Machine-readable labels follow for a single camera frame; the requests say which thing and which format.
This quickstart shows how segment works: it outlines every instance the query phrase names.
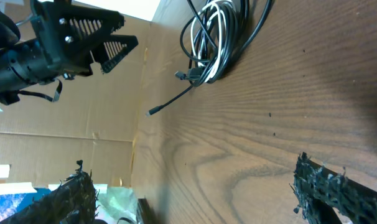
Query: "cable bundle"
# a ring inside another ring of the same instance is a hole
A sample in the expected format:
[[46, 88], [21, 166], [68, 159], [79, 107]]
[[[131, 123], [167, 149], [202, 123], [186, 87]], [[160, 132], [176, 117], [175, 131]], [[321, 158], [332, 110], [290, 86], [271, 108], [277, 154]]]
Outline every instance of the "cable bundle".
[[[221, 78], [226, 68], [239, 59], [245, 48], [258, 34], [268, 16], [272, 0], [267, 1], [258, 24], [246, 40], [242, 39], [242, 36], [244, 36], [249, 19], [249, 0], [240, 0], [239, 7], [234, 4], [233, 0], [207, 0], [200, 11], [194, 8], [191, 0], [187, 2], [194, 16], [182, 30], [180, 46], [190, 59], [190, 63], [187, 73], [177, 72], [175, 75], [181, 80], [188, 80], [191, 85], [166, 104], [151, 109], [147, 113], [148, 116], [171, 104], [193, 87], [198, 87], [203, 83], [214, 83]], [[195, 30], [196, 24], [200, 24], [198, 30]], [[188, 52], [183, 43], [183, 36], [189, 26], [191, 52]]]

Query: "cardboard box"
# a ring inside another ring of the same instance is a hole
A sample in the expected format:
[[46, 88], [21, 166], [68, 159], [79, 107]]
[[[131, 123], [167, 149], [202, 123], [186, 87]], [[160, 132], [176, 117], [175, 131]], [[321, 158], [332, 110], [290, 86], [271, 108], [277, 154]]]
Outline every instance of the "cardboard box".
[[[15, 22], [30, 13], [24, 6], [6, 4]], [[6, 182], [32, 182], [34, 187], [57, 184], [77, 168], [92, 170], [93, 181], [130, 186], [131, 153], [144, 51], [150, 22], [126, 17], [115, 34], [136, 35], [137, 46], [109, 74], [93, 64], [93, 75], [63, 80], [60, 101], [21, 96], [10, 106], [0, 105], [0, 164], [10, 164]], [[20, 27], [22, 40], [35, 37], [30, 23]], [[57, 84], [35, 85], [26, 90], [54, 94]]]

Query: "bolt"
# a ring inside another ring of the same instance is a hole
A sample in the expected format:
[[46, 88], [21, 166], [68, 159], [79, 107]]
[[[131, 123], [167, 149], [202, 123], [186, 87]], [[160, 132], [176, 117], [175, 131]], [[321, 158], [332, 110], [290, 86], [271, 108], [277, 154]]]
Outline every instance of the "bolt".
[[64, 25], [67, 23], [67, 21], [64, 18], [59, 19], [58, 22], [60, 23], [60, 25]]
[[65, 37], [65, 41], [70, 44], [74, 41], [74, 38], [71, 37], [71, 36], [67, 36], [67, 37]]

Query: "wood grain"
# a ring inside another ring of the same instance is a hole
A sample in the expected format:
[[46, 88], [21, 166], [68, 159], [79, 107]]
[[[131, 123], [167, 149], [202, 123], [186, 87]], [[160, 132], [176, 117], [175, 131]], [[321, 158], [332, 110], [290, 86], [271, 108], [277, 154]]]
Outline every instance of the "wood grain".
[[145, 118], [189, 85], [191, 17], [161, 1], [147, 40], [132, 183], [161, 223], [305, 223], [288, 185], [303, 151], [377, 190], [376, 0], [275, 1], [226, 78]]

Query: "screw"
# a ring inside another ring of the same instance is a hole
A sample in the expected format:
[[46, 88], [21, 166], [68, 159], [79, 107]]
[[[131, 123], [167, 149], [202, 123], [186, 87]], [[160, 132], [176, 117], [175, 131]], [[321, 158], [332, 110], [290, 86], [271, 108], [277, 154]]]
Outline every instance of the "screw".
[[74, 38], [71, 37], [71, 36], [67, 36], [67, 37], [65, 37], [65, 41], [66, 41], [67, 43], [72, 43], [72, 42], [74, 41]]
[[58, 22], [60, 23], [60, 25], [64, 25], [67, 23], [67, 21], [64, 18], [59, 19]]

